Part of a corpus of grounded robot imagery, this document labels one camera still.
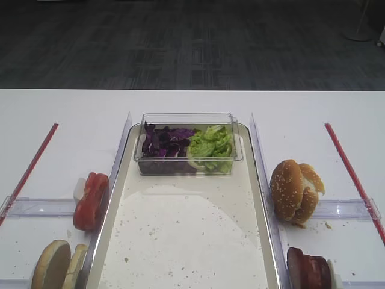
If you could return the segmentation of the pale bun bottom slice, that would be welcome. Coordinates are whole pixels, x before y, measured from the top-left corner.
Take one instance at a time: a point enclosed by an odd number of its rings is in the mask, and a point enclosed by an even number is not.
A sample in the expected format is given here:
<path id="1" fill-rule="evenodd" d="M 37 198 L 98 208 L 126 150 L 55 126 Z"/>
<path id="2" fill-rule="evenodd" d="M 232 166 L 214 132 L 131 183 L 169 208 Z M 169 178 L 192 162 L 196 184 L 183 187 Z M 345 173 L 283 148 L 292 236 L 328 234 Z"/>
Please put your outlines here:
<path id="1" fill-rule="evenodd" d="M 62 289 L 75 289 L 87 250 L 88 247 L 85 244 L 79 244 L 76 246 L 66 272 L 66 277 L 64 278 Z"/>

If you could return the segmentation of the green lettuce leaves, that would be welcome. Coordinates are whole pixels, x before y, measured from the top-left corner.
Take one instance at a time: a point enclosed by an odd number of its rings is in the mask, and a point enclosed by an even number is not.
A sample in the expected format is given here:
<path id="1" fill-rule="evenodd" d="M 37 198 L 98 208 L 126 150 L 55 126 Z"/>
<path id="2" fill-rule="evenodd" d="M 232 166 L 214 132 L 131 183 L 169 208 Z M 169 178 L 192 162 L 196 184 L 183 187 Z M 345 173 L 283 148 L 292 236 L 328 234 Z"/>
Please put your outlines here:
<path id="1" fill-rule="evenodd" d="M 229 174 L 233 161 L 233 135 L 222 125 L 195 130 L 189 138 L 188 164 L 205 174 Z"/>

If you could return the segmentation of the red tomato slices stack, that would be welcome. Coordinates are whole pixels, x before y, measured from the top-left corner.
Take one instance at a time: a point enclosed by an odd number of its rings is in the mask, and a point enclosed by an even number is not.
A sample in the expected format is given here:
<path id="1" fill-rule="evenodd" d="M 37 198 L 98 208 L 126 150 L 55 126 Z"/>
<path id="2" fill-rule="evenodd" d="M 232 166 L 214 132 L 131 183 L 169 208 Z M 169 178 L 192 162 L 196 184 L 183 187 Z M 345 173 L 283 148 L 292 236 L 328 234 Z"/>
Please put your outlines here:
<path id="1" fill-rule="evenodd" d="M 109 189 L 108 176 L 91 172 L 85 182 L 84 194 L 77 203 L 73 215 L 73 225 L 81 231 L 93 231 L 101 215 L 104 193 Z"/>

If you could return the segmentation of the brown meat patties stack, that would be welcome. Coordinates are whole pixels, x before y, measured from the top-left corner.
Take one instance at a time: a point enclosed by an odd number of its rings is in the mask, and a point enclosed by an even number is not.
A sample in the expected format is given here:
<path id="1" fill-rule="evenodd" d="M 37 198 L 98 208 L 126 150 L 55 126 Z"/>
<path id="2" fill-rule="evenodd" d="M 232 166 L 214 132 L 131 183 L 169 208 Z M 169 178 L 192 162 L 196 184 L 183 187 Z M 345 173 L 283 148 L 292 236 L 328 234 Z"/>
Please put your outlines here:
<path id="1" fill-rule="evenodd" d="M 292 288 L 331 288 L 331 273 L 326 260 L 321 256 L 310 256 L 296 247 L 287 252 L 287 265 Z"/>

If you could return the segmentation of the clear plastic salad container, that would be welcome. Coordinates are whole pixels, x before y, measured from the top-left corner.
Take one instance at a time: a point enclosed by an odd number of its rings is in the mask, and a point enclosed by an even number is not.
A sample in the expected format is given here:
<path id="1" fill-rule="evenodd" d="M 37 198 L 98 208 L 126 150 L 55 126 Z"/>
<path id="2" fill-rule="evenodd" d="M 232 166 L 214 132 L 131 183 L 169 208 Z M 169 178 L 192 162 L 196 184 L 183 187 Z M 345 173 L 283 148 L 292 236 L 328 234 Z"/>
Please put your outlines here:
<path id="1" fill-rule="evenodd" d="M 134 160 L 142 175 L 229 175 L 243 159 L 230 113 L 146 113 Z"/>

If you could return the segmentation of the purple cabbage leaves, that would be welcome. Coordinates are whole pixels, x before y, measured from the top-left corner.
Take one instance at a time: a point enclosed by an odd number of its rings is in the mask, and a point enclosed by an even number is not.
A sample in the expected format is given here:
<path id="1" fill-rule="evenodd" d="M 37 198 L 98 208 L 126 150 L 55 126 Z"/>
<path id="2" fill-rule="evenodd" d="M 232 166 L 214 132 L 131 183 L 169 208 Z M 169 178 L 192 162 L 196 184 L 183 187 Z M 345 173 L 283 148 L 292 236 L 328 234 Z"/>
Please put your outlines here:
<path id="1" fill-rule="evenodd" d="M 191 144 L 190 138 L 194 131 L 186 128 L 165 126 L 155 128 L 154 124 L 144 123 L 146 139 L 141 152 L 144 158 L 182 158 L 186 157 L 187 147 Z"/>

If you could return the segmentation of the cream metal serving tray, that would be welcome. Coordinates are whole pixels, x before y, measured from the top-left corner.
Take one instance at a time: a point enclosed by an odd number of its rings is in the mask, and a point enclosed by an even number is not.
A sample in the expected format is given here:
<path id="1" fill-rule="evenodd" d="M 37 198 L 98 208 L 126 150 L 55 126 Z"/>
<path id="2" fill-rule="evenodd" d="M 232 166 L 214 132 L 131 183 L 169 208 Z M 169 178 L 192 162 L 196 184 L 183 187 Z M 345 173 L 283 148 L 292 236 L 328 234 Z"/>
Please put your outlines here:
<path id="1" fill-rule="evenodd" d="M 249 129 L 229 175 L 143 176 L 131 128 L 87 288 L 279 288 Z"/>

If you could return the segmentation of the sesame burger bun tops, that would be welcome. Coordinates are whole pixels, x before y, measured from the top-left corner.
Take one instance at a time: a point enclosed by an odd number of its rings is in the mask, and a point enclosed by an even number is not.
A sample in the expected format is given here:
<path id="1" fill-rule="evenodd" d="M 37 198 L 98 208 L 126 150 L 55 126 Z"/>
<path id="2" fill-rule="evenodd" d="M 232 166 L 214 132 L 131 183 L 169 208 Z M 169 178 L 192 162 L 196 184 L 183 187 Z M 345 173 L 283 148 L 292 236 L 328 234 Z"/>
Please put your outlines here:
<path id="1" fill-rule="evenodd" d="M 325 188 L 311 165 L 287 159 L 273 170 L 270 193 L 276 217 L 303 228 L 314 213 L 319 194 L 324 194 Z"/>

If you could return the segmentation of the right red tape strip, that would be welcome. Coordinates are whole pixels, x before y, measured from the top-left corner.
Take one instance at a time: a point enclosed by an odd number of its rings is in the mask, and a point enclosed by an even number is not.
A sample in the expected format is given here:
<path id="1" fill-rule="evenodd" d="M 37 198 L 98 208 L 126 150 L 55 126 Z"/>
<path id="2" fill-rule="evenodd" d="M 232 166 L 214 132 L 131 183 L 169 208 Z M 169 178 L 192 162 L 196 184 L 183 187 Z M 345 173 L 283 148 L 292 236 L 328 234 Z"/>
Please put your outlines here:
<path id="1" fill-rule="evenodd" d="M 375 205 L 374 202 L 370 201 L 368 195 L 366 194 L 365 189 L 363 188 L 358 176 L 356 175 L 346 153 L 343 150 L 342 145 L 340 144 L 340 142 L 337 138 L 337 135 L 335 134 L 335 132 L 333 130 L 333 128 L 331 127 L 331 125 L 329 123 L 325 123 L 324 126 L 325 126 L 336 150 L 338 151 L 338 154 L 341 157 L 342 162 L 344 163 L 344 166 L 345 166 L 354 186 L 356 187 L 360 197 L 363 199 L 363 201 L 366 205 L 366 209 L 368 210 L 369 215 L 371 216 L 372 222 L 373 222 L 382 242 L 384 243 L 384 227 L 381 224 L 380 214 L 376 211 L 375 206 L 374 206 Z"/>

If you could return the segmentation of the red tape strip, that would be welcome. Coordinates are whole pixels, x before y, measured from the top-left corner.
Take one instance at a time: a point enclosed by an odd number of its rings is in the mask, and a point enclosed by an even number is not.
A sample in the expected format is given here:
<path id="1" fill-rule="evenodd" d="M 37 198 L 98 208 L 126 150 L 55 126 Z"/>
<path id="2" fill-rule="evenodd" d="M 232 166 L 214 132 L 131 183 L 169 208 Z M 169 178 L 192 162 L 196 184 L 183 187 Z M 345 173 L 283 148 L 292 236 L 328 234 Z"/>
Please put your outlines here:
<path id="1" fill-rule="evenodd" d="M 35 153 L 33 159 L 31 160 L 30 164 L 28 165 L 27 169 L 25 170 L 24 174 L 22 175 L 20 181 L 18 182 L 16 188 L 12 192 L 12 194 L 6 198 L 6 200 L 2 204 L 1 208 L 1 222 L 0 224 L 2 225 L 5 218 L 6 218 L 6 213 L 8 210 L 11 208 L 12 204 L 16 200 L 16 198 L 19 196 L 19 193 L 23 189 L 24 185 L 26 184 L 30 174 L 32 173 L 33 169 L 35 168 L 37 162 L 39 161 L 40 157 L 42 156 L 43 152 L 45 151 L 47 145 L 49 144 L 50 140 L 55 134 L 55 131 L 57 130 L 59 124 L 54 123 L 47 133 L 45 139 L 43 140 L 42 144 L 40 145 L 38 151 Z"/>
<path id="2" fill-rule="evenodd" d="M 370 201 L 368 195 L 366 194 L 365 189 L 363 188 L 358 176 L 356 175 L 346 153 L 343 150 L 342 145 L 340 144 L 340 142 L 337 138 L 337 135 L 335 134 L 335 132 L 333 130 L 333 128 L 331 127 L 331 125 L 329 123 L 325 123 L 324 126 L 325 126 L 336 150 L 338 151 L 338 154 L 341 157 L 342 162 L 344 163 L 344 166 L 345 166 L 354 186 L 356 187 L 360 197 L 363 199 L 363 201 L 366 205 L 366 209 L 368 210 L 369 215 L 371 216 L 372 222 L 373 222 L 382 242 L 384 243 L 384 227 L 381 224 L 380 214 L 376 211 L 375 206 L 374 206 L 375 205 L 374 202 Z"/>

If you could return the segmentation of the left clear acrylic divider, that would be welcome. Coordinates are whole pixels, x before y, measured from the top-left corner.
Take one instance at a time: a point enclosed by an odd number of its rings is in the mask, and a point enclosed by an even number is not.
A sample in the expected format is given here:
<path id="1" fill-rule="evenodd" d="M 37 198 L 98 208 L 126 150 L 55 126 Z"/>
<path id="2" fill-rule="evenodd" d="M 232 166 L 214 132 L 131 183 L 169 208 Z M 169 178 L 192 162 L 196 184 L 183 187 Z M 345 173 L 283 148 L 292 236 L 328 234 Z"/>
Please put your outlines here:
<path id="1" fill-rule="evenodd" d="M 101 235 L 103 227 L 106 223 L 106 215 L 108 214 L 108 210 L 111 203 L 111 198 L 113 197 L 114 193 L 114 187 L 117 181 L 117 177 L 119 174 L 119 169 L 122 163 L 122 158 L 125 152 L 125 147 L 127 144 L 127 139 L 129 135 L 129 130 L 132 126 L 132 118 L 131 113 L 128 111 L 128 115 L 125 121 L 125 125 L 123 127 L 122 136 L 120 139 L 120 143 L 117 149 L 117 153 L 115 156 L 114 164 L 112 166 L 111 174 L 109 176 L 109 187 L 105 191 L 105 194 L 101 201 L 101 217 L 98 221 L 98 227 L 97 229 L 92 233 L 90 245 L 88 247 L 87 254 L 85 256 L 84 264 L 82 266 L 82 269 L 79 273 L 78 280 L 76 282 L 75 288 L 86 288 L 88 277 L 90 275 L 91 267 L 96 259 L 96 251 L 97 247 L 100 245 L 101 242 Z"/>

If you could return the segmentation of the left red tape strip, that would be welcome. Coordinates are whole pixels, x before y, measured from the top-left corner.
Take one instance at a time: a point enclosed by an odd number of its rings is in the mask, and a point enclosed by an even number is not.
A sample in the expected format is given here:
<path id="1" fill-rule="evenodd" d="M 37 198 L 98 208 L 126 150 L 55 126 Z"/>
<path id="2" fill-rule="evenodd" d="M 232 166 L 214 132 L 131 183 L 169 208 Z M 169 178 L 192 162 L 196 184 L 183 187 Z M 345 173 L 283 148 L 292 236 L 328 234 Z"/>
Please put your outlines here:
<path id="1" fill-rule="evenodd" d="M 45 139 L 43 140 L 42 144 L 40 145 L 38 151 L 35 153 L 33 159 L 31 160 L 30 164 L 28 165 L 27 169 L 25 170 L 24 174 L 22 175 L 20 181 L 18 182 L 16 188 L 12 192 L 12 194 L 6 198 L 6 200 L 2 204 L 1 208 L 1 222 L 0 224 L 2 225 L 5 218 L 6 218 L 6 213 L 8 210 L 11 208 L 12 204 L 16 200 L 16 198 L 19 196 L 19 193 L 23 189 L 24 185 L 26 184 L 30 174 L 32 173 L 33 169 L 35 168 L 37 162 L 39 161 L 40 157 L 42 156 L 43 152 L 45 151 L 47 145 L 49 144 L 50 140 L 55 134 L 55 131 L 57 130 L 59 124 L 54 123 L 47 133 Z"/>

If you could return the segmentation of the plain bun bottom slice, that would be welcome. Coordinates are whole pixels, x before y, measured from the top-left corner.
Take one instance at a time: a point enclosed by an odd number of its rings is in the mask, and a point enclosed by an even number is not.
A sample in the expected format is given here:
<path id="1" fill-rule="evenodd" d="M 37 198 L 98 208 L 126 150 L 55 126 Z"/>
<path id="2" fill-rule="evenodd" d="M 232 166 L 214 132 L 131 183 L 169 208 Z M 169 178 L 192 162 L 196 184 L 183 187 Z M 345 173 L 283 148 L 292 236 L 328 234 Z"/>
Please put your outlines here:
<path id="1" fill-rule="evenodd" d="M 62 288 L 70 259 L 69 243 L 65 240 L 52 241 L 38 259 L 31 288 Z"/>

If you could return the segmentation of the white patty support block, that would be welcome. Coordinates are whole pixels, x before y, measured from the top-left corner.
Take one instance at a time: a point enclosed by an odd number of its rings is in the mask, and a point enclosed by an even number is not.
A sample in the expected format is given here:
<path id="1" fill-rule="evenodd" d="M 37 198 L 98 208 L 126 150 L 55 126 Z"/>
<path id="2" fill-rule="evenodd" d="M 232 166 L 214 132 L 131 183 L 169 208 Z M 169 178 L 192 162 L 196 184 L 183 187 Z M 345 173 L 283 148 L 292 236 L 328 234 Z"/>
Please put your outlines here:
<path id="1" fill-rule="evenodd" d="M 330 269 L 330 276 L 331 276 L 331 288 L 332 289 L 343 289 L 343 283 L 341 276 L 335 273 L 333 262 L 328 259 L 327 260 L 328 267 Z"/>

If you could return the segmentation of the white stand base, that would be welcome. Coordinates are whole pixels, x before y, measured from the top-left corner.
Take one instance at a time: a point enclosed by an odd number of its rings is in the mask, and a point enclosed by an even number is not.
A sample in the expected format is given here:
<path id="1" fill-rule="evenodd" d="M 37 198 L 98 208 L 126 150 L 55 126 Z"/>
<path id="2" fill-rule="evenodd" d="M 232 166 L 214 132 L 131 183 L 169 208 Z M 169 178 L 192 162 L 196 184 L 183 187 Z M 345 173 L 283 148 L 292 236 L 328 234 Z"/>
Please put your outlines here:
<path id="1" fill-rule="evenodd" d="M 345 30 L 342 33 L 342 36 L 353 42 L 370 42 L 372 40 L 372 33 L 368 28 L 367 24 L 365 24 L 366 19 L 366 11 L 368 9 L 370 0 L 363 1 L 363 8 L 360 15 L 360 19 L 356 27 Z"/>

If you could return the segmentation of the clear rail behind buns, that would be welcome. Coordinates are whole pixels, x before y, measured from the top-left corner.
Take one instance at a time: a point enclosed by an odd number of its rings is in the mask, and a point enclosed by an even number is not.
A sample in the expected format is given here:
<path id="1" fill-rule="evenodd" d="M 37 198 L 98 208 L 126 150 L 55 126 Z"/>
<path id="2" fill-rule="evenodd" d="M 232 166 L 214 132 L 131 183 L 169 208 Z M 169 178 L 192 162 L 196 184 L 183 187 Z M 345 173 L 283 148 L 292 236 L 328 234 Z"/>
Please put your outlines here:
<path id="1" fill-rule="evenodd" d="M 373 199 L 321 200 L 311 219 L 380 220 Z"/>

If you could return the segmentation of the clear rail behind tomatoes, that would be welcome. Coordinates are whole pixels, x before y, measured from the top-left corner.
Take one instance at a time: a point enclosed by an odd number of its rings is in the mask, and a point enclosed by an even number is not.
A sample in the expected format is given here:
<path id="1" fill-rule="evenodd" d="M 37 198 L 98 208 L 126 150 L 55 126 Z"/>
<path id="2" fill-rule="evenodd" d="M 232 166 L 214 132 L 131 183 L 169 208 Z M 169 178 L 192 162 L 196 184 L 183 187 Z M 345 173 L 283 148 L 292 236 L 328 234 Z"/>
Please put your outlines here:
<path id="1" fill-rule="evenodd" d="M 73 199 L 8 196 L 1 205 L 1 217 L 72 217 L 75 207 Z"/>

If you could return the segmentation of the clear rail under left buns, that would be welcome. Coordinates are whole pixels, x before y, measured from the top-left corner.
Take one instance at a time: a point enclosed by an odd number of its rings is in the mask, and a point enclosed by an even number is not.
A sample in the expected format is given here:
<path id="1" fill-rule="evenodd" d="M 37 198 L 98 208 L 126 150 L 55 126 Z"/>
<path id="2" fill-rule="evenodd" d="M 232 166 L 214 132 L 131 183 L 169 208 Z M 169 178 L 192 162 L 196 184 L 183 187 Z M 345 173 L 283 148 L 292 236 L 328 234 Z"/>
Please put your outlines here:
<path id="1" fill-rule="evenodd" d="M 0 279 L 1 289 L 30 289 L 31 280 L 29 279 Z"/>

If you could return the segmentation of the clear rail behind patties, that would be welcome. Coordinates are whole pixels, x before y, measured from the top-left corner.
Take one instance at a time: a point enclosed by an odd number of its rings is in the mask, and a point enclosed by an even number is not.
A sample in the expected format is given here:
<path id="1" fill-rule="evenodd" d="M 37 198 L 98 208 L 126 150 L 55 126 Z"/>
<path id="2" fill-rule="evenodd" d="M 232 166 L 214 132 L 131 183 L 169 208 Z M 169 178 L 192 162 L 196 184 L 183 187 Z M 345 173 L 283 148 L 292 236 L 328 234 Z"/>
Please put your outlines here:
<path id="1" fill-rule="evenodd" d="M 385 282 L 380 281 L 343 281 L 345 289 L 385 289 Z"/>

